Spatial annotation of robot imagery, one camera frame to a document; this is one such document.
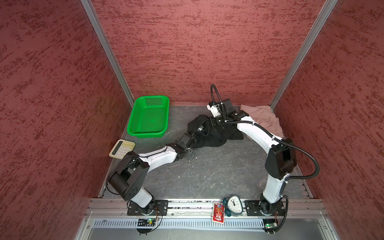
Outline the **pink shorts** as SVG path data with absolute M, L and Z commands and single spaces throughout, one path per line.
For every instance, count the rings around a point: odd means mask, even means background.
M 284 133 L 280 125 L 279 118 L 272 112 L 269 106 L 250 107 L 241 105 L 240 110 L 249 114 L 249 116 L 263 128 L 272 134 L 284 138 Z

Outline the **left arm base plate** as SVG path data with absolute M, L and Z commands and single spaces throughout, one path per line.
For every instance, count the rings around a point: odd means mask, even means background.
M 166 216 L 168 211 L 168 200 L 152 200 L 145 208 L 141 208 L 133 201 L 127 203 L 128 216 Z

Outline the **black shorts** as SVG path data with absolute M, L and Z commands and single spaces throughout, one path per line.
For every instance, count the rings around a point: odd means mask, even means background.
M 220 147 L 224 145 L 228 140 L 243 140 L 244 135 L 239 131 L 235 125 L 218 126 L 216 128 L 211 127 L 210 117 L 206 115 L 199 115 L 187 125 L 187 132 L 193 135 L 197 142 L 192 147 L 199 149 L 203 147 Z

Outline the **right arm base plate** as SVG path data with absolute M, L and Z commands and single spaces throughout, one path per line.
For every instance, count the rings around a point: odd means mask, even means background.
M 247 212 L 247 216 L 270 217 L 278 214 L 280 217 L 283 217 L 286 213 L 286 208 L 282 201 L 270 204 L 265 200 L 246 200 L 244 201 L 244 209 Z

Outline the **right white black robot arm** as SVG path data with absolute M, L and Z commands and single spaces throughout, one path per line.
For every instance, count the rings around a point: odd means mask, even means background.
M 283 198 L 286 179 L 297 164 L 295 150 L 287 145 L 292 141 L 284 141 L 270 133 L 245 112 L 234 112 L 223 117 L 215 108 L 210 111 L 213 115 L 212 123 L 224 126 L 235 125 L 240 132 L 249 136 L 267 153 L 265 169 L 268 179 L 260 198 L 260 211 L 265 216 L 272 215 Z

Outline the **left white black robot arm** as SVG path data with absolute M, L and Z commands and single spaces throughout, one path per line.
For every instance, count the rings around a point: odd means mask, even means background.
M 191 156 L 196 143 L 194 136 L 185 133 L 180 140 L 160 150 L 141 155 L 131 151 L 112 168 L 107 183 L 126 202 L 135 203 L 142 215 L 148 216 L 158 209 L 153 195 L 143 187 L 148 172 Z

